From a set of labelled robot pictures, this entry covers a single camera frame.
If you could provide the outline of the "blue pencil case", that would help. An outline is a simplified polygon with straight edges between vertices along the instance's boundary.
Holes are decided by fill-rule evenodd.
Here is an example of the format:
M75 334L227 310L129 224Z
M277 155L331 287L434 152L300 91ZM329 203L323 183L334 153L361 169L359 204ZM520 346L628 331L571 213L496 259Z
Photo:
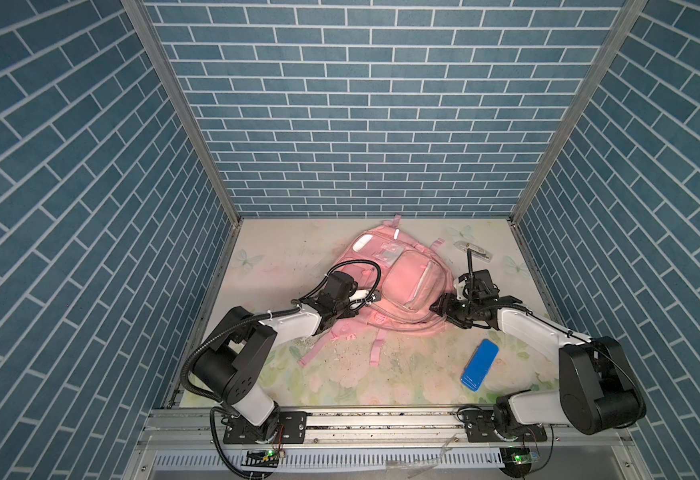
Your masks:
M476 348L467 363L461 383L473 392L477 392L487 378L497 356L499 347L489 339L484 339Z

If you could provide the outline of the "pink student backpack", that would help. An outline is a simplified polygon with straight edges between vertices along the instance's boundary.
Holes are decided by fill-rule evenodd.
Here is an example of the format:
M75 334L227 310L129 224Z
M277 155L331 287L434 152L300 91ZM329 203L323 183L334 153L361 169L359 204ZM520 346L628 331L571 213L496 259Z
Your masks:
M363 232L329 269L350 274L363 287L373 282L377 271L381 272L381 281L375 300L357 316L339 320L322 333L299 360L302 367L311 363L325 345L366 330L377 331L370 351L370 364L377 366L389 334L432 336L446 329L446 319L430 311L440 295L455 291L453 273L437 254L443 241L422 244L402 231L399 223L400 219L395 218Z

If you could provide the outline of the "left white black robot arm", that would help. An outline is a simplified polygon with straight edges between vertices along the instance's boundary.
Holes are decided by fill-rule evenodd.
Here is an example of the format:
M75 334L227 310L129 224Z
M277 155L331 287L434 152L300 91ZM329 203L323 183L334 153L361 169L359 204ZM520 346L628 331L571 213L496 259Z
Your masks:
M282 310L254 314L238 306L189 354L181 371L184 389L242 417L269 437L279 406L258 380L271 351L292 340L330 330L337 321L355 317L375 300L381 272L363 287L350 274L330 270L310 292Z

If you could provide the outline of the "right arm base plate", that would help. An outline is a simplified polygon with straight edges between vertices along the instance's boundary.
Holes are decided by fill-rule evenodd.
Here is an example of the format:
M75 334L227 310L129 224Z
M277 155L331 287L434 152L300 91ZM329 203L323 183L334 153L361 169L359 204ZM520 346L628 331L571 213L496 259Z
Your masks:
M454 416L464 426L469 443L544 443L548 440L540 424L522 425L502 408L467 405Z

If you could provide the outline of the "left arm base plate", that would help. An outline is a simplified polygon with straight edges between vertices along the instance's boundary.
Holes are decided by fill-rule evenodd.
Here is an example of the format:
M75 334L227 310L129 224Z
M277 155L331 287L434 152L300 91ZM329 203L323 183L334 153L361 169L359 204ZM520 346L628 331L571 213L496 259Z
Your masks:
M306 411L276 409L261 424L253 425L245 417L234 417L225 425L223 442L227 445L303 444L307 430Z

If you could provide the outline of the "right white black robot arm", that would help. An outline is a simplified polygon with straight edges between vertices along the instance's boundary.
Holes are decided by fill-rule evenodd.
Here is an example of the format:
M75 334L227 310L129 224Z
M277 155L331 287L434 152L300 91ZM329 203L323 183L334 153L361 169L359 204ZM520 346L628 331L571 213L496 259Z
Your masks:
M585 435L633 426L647 402L622 345L612 337L590 337L544 319L522 300L501 295L486 270L458 279L430 310L462 328L488 328L511 335L558 369L556 390L523 391L497 399L498 435L514 437L533 425L568 425Z

